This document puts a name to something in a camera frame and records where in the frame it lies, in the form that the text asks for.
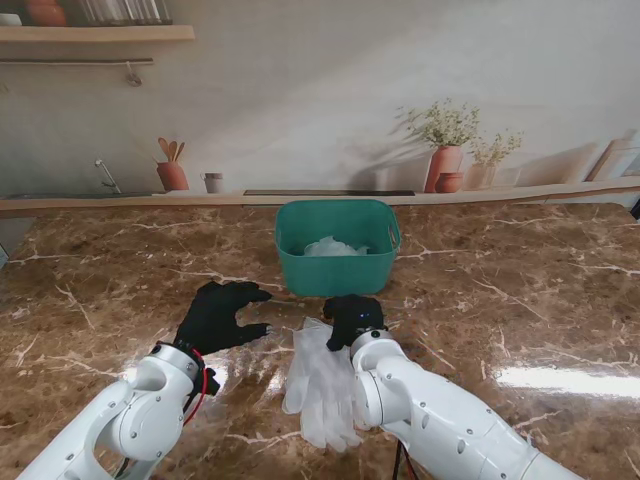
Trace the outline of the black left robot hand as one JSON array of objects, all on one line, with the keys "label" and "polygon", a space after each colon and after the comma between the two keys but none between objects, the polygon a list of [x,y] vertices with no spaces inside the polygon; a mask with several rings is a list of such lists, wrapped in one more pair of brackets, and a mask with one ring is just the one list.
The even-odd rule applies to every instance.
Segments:
[{"label": "black left robot hand", "polygon": [[199,288],[179,325],[173,345],[202,356],[242,346],[269,333],[270,325],[239,326],[237,312],[251,303],[266,302],[272,295],[254,282],[210,281]]}]

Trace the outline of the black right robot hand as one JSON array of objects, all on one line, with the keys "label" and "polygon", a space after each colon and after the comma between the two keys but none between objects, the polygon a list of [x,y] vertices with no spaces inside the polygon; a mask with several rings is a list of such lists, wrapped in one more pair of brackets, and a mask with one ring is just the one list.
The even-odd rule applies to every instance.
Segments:
[{"label": "black right robot hand", "polygon": [[349,294],[325,301],[323,315],[333,321],[333,329],[326,347],[336,352],[369,330],[386,330],[381,304],[371,297]]}]

